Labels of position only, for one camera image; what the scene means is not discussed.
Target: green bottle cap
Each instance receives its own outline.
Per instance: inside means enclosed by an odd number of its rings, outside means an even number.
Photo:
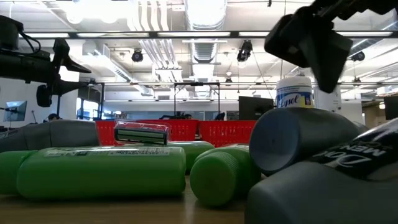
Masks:
[[[0,194],[17,195],[17,174],[21,164],[37,151],[11,151],[0,153]]]
[[[207,206],[228,203],[236,193],[239,162],[226,152],[214,152],[192,167],[190,184],[198,200]]]

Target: green bottle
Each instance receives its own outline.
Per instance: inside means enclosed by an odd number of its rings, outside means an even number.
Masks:
[[[1,153],[0,161],[15,153]],[[185,189],[181,147],[49,148],[22,163],[3,162],[0,170],[12,166],[19,166],[14,193],[34,200],[170,196]],[[0,187],[0,194],[10,192],[5,189]]]
[[[190,185],[199,201],[221,206],[235,197],[246,196],[261,179],[252,163],[249,147],[243,144],[210,149],[200,154],[192,167]]]
[[[214,146],[206,141],[174,141],[169,142],[168,146],[182,147],[185,151],[187,161],[187,172],[190,172],[195,163],[195,159],[207,150],[214,149]]]

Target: red plastic crate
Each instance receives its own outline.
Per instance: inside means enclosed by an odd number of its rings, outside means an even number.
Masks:
[[[138,120],[148,124],[163,124],[170,128],[170,141],[194,141],[199,121],[197,120]],[[119,145],[114,140],[115,121],[96,121],[99,140],[103,146]]]
[[[233,143],[249,143],[256,121],[201,121],[202,140],[215,147]]]

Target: monitor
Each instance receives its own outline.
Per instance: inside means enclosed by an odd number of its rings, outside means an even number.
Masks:
[[[27,101],[12,101],[6,103],[3,121],[24,121]]]
[[[274,100],[259,97],[239,97],[239,120],[258,120],[274,108]]]
[[[387,96],[384,97],[384,104],[386,108],[386,120],[394,119],[398,117],[398,96]]]

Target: wooden table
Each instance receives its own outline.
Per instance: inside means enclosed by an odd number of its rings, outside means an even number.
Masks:
[[[171,199],[38,203],[0,196],[0,224],[243,224],[243,213],[242,201],[218,210],[203,207],[192,193],[188,179],[184,195]]]

